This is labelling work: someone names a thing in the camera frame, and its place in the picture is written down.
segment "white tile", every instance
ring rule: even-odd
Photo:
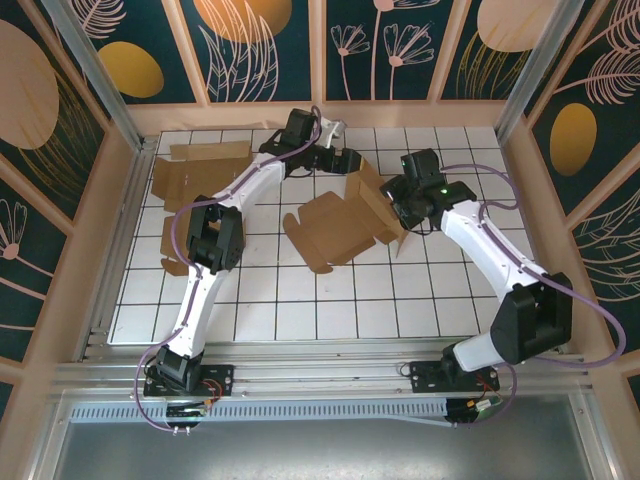
[[[158,155],[168,155],[171,153],[171,145],[189,145],[191,132],[162,132],[160,143],[158,144]]]
[[[174,277],[167,273],[164,276],[160,303],[182,303],[184,294],[187,291],[188,278],[186,275]]]
[[[318,303],[318,339],[356,338],[354,302]]]
[[[297,302],[315,300],[316,275],[307,267],[278,269],[278,301]]]
[[[298,208],[300,205],[281,205],[280,206],[280,223],[278,225],[278,231],[280,233],[284,233],[284,228],[282,228],[282,219],[287,215],[287,213],[291,213],[296,220],[300,220],[300,216],[298,215]]]
[[[429,265],[429,270],[436,298],[471,296],[463,263],[433,263]]]
[[[251,142],[251,130],[225,130],[222,132],[223,142]]]
[[[364,151],[359,150],[360,155],[364,158],[369,165],[373,167],[376,172],[380,172],[380,164],[378,162],[378,152],[376,150],[373,151]]]
[[[260,145],[269,140],[275,132],[275,129],[254,130],[253,139],[251,141],[251,150],[254,152],[259,151]]]
[[[471,293],[474,297],[493,297],[496,293],[475,263],[467,263],[467,273],[471,284]]]
[[[216,302],[236,303],[238,301],[238,283],[240,279],[240,269],[234,268],[229,272],[227,278],[222,282]]]
[[[400,175],[404,173],[400,157],[407,153],[407,150],[379,150],[378,162],[380,163],[380,174]]]
[[[437,337],[433,300],[396,300],[401,337]]]
[[[313,177],[288,178],[282,182],[282,203],[307,203],[313,199]]]
[[[318,275],[318,300],[353,300],[353,267],[333,267],[331,273]]]
[[[376,244],[356,255],[353,259],[355,265],[371,265],[376,263],[389,264],[389,247],[384,243],[376,241]]]
[[[524,256],[527,258],[534,260],[533,258],[533,250],[531,248],[531,244],[529,243],[529,237],[527,237],[527,232],[524,230],[504,230],[502,232],[507,239],[511,243],[513,243],[514,247],[516,247]]]
[[[375,150],[376,139],[373,128],[347,128],[345,143],[354,150]]]
[[[487,207],[489,218],[496,227],[504,228],[524,228],[524,222],[519,209],[505,210],[497,207]]]
[[[511,185],[497,175],[480,174],[484,198],[487,200],[512,200],[515,198]]]
[[[493,127],[466,127],[471,148],[499,148]]]
[[[500,172],[506,172],[504,159],[502,158],[502,152],[498,149],[487,148],[487,149],[472,149],[473,152],[473,160],[477,165],[486,165],[488,167],[493,167]]]
[[[243,268],[240,274],[240,302],[275,302],[276,268]]]
[[[461,164],[473,165],[473,157],[471,156],[471,150],[467,149],[451,149],[440,150],[440,158],[442,164],[445,167]],[[476,173],[475,168],[456,168],[453,170],[445,170],[448,173]]]
[[[424,237],[424,244],[429,263],[462,261],[462,249],[442,232],[431,232]]]
[[[275,331],[275,303],[244,303],[238,305],[236,342],[273,340]]]
[[[130,268],[162,268],[161,237],[138,237],[131,257]]]
[[[154,342],[161,342],[173,333],[179,313],[180,305],[160,305],[155,331],[153,332]]]
[[[315,340],[316,304],[279,303],[276,340]]]
[[[431,281],[426,263],[393,265],[393,288],[396,298],[431,298]]]
[[[467,187],[469,187],[469,189],[473,193],[476,194],[476,196],[478,197],[478,200],[482,200],[482,198],[483,198],[483,195],[482,195],[483,190],[482,190],[482,188],[480,188],[480,182],[478,181],[478,175],[476,175],[475,173],[462,173],[462,174],[447,173],[446,177],[447,177],[447,182],[449,182],[449,183],[453,183],[453,182],[462,182],[462,183],[464,183]]]
[[[391,263],[425,263],[427,257],[423,238],[422,235],[410,233],[402,242],[399,252],[397,248],[391,249]]]
[[[433,127],[405,128],[409,150],[423,150],[425,148],[438,148],[438,139]]]
[[[278,235],[247,235],[242,252],[242,267],[275,267],[278,265]]]
[[[340,198],[344,198],[344,190],[346,186],[346,175],[316,177],[316,197],[327,192],[334,192]]]
[[[406,150],[404,128],[376,128],[378,150]]]
[[[286,235],[280,235],[280,254],[278,264],[281,267],[306,265],[296,247],[293,246],[291,240]]]
[[[356,298],[393,298],[389,265],[356,265]]]
[[[157,305],[120,307],[111,341],[120,344],[150,343],[157,310]]]
[[[464,127],[436,127],[438,145],[443,148],[469,148]]]
[[[500,304],[496,297],[493,298],[474,298],[473,303],[476,306],[478,314],[478,324],[480,325],[480,333],[488,332],[496,318]]]
[[[247,234],[278,233],[279,229],[278,205],[256,205],[247,215]]]
[[[159,303],[164,270],[129,270],[122,303]]]
[[[478,324],[470,298],[436,299],[440,335],[457,337],[476,335]]]
[[[207,342],[232,342],[236,326],[237,305],[217,303],[211,310],[207,327]]]
[[[161,236],[164,219],[173,215],[161,207],[148,207],[142,211],[142,220],[138,229],[139,236]]]
[[[196,130],[191,135],[191,145],[202,143],[220,143],[222,131],[220,130]]]
[[[393,300],[356,302],[359,338],[397,338]]]

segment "cable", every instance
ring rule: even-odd
[[[537,272],[534,272],[532,269],[530,269],[529,267],[527,267],[526,265],[522,264],[520,262],[520,259],[514,255],[511,250],[509,250],[502,242],[501,240],[497,237],[497,235],[489,228],[488,224],[486,223],[486,221],[484,220],[484,215],[485,212],[487,210],[487,206],[494,206],[497,208],[502,208],[504,210],[515,210],[516,208],[518,208],[518,198],[520,196],[520,192],[518,191],[518,188],[516,187],[515,183],[513,183],[513,181],[507,177],[506,174],[500,172],[499,170],[493,168],[493,167],[489,167],[487,165],[476,165],[476,164],[460,164],[460,165],[451,165],[448,167],[444,167],[441,170],[454,170],[454,169],[460,169],[460,168],[475,168],[475,169],[480,169],[480,170],[487,170],[491,173],[494,173],[496,175],[499,175],[500,177],[502,177],[502,179],[504,181],[506,181],[509,186],[511,187],[511,189],[513,190],[514,196],[516,198],[515,204],[514,205],[505,205],[499,202],[484,202],[481,206],[480,206],[480,211],[478,212],[478,219],[480,220],[480,224],[482,225],[482,229],[486,232],[486,234],[489,236],[489,238],[491,239],[491,241],[496,245],[496,247],[498,247],[498,249],[500,249],[500,251],[502,253],[504,253],[512,262],[514,262],[516,265],[520,265],[520,269],[526,273],[527,275],[532,276],[533,278],[535,278],[536,280],[538,280],[541,283],[544,283],[545,285],[561,292],[564,293],[565,295],[568,295],[572,298],[575,298],[576,300],[579,300],[580,302],[590,306],[591,308],[593,308],[596,312],[598,312],[600,315],[602,315],[610,324],[611,326],[615,329],[616,333],[618,334],[618,346],[616,348],[616,350],[609,355],[606,358],[603,358],[602,360],[597,360],[594,362],[567,362],[565,360],[557,360],[555,358],[545,358],[545,357],[534,357],[536,360],[540,360],[543,362],[548,362],[548,363],[553,363],[555,365],[561,365],[564,367],[569,367],[569,368],[597,368],[597,367],[602,367],[605,365],[608,365],[611,362],[616,361],[624,352],[624,349],[627,346],[627,336],[626,333],[624,331],[624,328],[622,328],[622,325],[620,324],[620,322],[618,321],[618,319],[613,316],[613,314],[611,314],[609,311],[607,311],[606,309],[604,309],[603,307],[601,307],[600,305],[598,305],[596,302],[592,301],[591,299],[584,297],[583,295],[579,294],[578,292],[576,292],[575,290],[572,290],[570,288],[567,288],[563,285],[560,285],[557,282],[554,282],[553,280],[546,278],[540,274],[538,274]]]
[[[306,150],[307,148],[311,147],[313,144],[315,144],[318,139],[320,138],[320,135],[322,134],[322,112],[320,112],[320,109],[317,106],[313,106],[311,107],[311,112],[316,116],[316,128],[313,131],[313,134],[311,135],[311,138],[309,139],[309,141],[307,141],[304,145],[302,145],[301,147],[296,148],[295,150],[292,150],[290,152],[287,153],[283,153],[282,155],[278,155],[276,157],[270,158],[268,160],[265,160],[262,163],[259,163],[258,165],[255,165],[251,170],[249,170],[249,172],[243,176],[241,178],[241,180],[238,182],[237,185],[235,185],[233,188],[231,188],[231,190],[229,190],[228,193],[217,197],[217,198],[211,198],[210,200],[203,200],[200,202],[193,202],[190,203],[188,205],[185,205],[184,207],[182,207],[180,210],[178,210],[176,212],[175,217],[173,218],[173,222],[171,223],[171,245],[173,246],[173,250],[176,253],[176,256],[178,257],[178,259],[184,263],[187,266],[193,267],[196,271],[196,279],[195,282],[193,284],[193,288],[191,290],[191,295],[189,296],[189,301],[187,303],[187,309],[185,311],[185,315],[184,315],[184,319],[182,320],[182,322],[180,323],[180,326],[171,334],[169,335],[166,339],[164,339],[161,342],[155,343],[151,346],[149,346],[149,348],[147,348],[144,353],[142,354],[142,356],[140,357],[140,360],[138,361],[138,365],[136,367],[136,373],[135,373],[135,377],[134,377],[134,381],[133,381],[133,398],[135,400],[136,406],[138,407],[138,411],[140,412],[140,414],[142,415],[142,418],[144,418],[146,420],[146,422],[151,425],[152,427],[158,429],[158,430],[162,430],[163,432],[172,432],[172,433],[182,433],[182,432],[188,432],[189,430],[185,427],[185,428],[181,428],[181,427],[174,427],[171,428],[168,425],[162,425],[161,423],[158,423],[156,421],[154,421],[151,417],[149,417],[147,415],[147,413],[144,411],[144,409],[142,408],[142,403],[140,402],[140,394],[138,392],[138,378],[140,377],[140,370],[142,370],[143,365],[145,364],[145,360],[146,358],[157,348],[162,348],[163,346],[165,346],[166,344],[170,343],[172,340],[174,340],[178,335],[180,335],[180,332],[182,332],[182,330],[184,329],[184,327],[187,325],[187,319],[189,318],[189,315],[191,314],[191,309],[193,308],[193,302],[195,299],[195,294],[196,291],[198,289],[198,285],[200,283],[200,280],[202,280],[202,269],[200,267],[198,267],[194,262],[192,262],[191,260],[189,260],[187,257],[185,257],[182,254],[182,251],[180,249],[180,247],[178,246],[178,235],[177,235],[177,228],[178,228],[178,223],[180,220],[180,217],[182,217],[182,215],[184,215],[185,213],[187,213],[188,211],[194,209],[194,208],[199,208],[199,207],[210,207],[211,205],[215,205],[217,203],[223,202],[225,200],[227,200],[228,198],[230,198],[231,196],[233,196],[240,188],[242,188],[242,186],[244,184],[246,184],[249,179],[255,175],[261,168],[266,167],[267,165],[271,165],[273,163],[276,162],[282,162],[288,158],[291,158],[297,154],[299,154],[300,152],[303,152],[304,150]]]
[[[496,365],[496,368],[500,368],[500,367],[506,367],[511,372],[511,394],[509,395],[509,398],[507,398],[506,400],[503,400],[500,410],[498,410],[496,413],[494,413],[490,417],[480,419],[473,423],[466,424],[467,427],[474,428],[477,425],[485,425],[487,422],[495,420],[496,418],[504,415],[504,413],[511,406],[511,403],[513,403],[513,399],[516,397],[516,391],[518,390],[518,375],[516,374],[516,369],[513,368],[508,363],[501,363],[500,365]]]

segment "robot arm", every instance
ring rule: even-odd
[[[357,152],[348,148],[337,152],[331,146],[332,138],[344,131],[344,123],[326,119],[322,119],[321,133],[314,145],[279,160],[280,155],[309,142],[316,121],[313,114],[294,109],[285,129],[277,131],[260,147],[251,165],[231,185],[214,195],[224,200],[192,210],[187,248],[189,260],[196,266],[189,267],[187,289],[174,331],[184,327],[159,350],[155,370],[173,387],[191,392],[199,381],[204,339],[215,298],[244,249],[243,215],[297,168],[343,174],[360,168],[361,156]],[[196,201],[199,200],[207,198],[198,197]]]
[[[517,364],[568,342],[571,298],[545,287],[523,266],[568,288],[567,277],[547,272],[528,259],[490,219],[480,218],[476,195],[462,182],[447,183],[431,149],[402,157],[404,175],[381,187],[402,225],[411,230],[429,218],[431,226],[456,242],[493,287],[500,308],[489,332],[447,347],[442,370],[452,383],[460,376],[500,363]],[[490,230],[519,263],[490,238]]]

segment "cardboard box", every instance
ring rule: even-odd
[[[362,161],[360,170],[347,175],[344,200],[327,192],[302,205],[298,217],[288,213],[284,231],[309,268],[329,273],[331,265],[344,265],[376,244],[398,241],[398,252],[407,231],[380,193],[384,179]]]
[[[157,158],[151,193],[164,200],[164,209],[177,212],[193,202],[198,195],[211,197],[229,186],[251,164],[249,142],[229,142],[203,145],[171,145],[171,160]],[[188,268],[178,260],[171,244],[171,224],[175,217],[167,217],[162,229],[160,253],[167,273],[188,274]],[[187,231],[190,212],[180,217],[177,239],[186,257]]]

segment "gray floor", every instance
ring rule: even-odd
[[[518,398],[472,430],[393,420],[72,424],[58,480],[591,478],[565,397]]]

